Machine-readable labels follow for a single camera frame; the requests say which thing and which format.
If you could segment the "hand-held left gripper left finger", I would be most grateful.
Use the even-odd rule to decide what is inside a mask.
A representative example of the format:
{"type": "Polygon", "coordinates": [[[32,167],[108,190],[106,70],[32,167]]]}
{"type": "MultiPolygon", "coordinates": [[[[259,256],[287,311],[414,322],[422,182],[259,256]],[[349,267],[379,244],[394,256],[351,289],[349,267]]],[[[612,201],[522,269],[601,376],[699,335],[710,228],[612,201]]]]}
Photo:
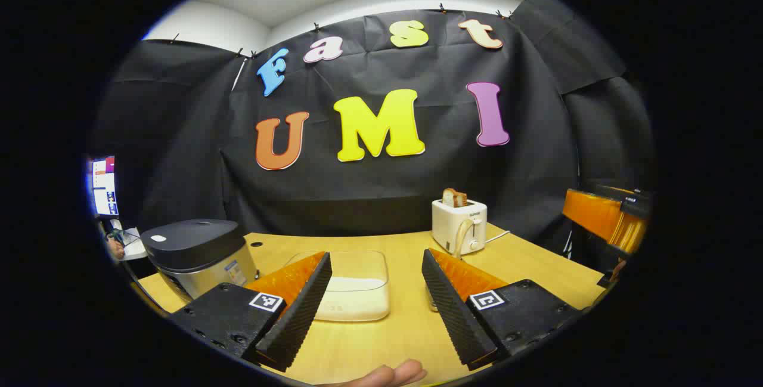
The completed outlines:
{"type": "Polygon", "coordinates": [[[223,282],[170,314],[170,321],[224,354],[286,371],[332,273],[330,253],[316,252],[248,286],[223,282]]]}

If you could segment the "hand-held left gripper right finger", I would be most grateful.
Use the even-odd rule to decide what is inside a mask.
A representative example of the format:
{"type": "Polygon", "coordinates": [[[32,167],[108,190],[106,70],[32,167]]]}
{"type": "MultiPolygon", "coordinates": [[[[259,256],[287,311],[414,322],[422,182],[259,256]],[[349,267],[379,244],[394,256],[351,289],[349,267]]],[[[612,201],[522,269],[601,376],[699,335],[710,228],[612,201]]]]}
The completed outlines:
{"type": "Polygon", "coordinates": [[[582,317],[531,279],[507,283],[436,249],[423,252],[421,272],[469,370],[528,354],[582,317]]]}

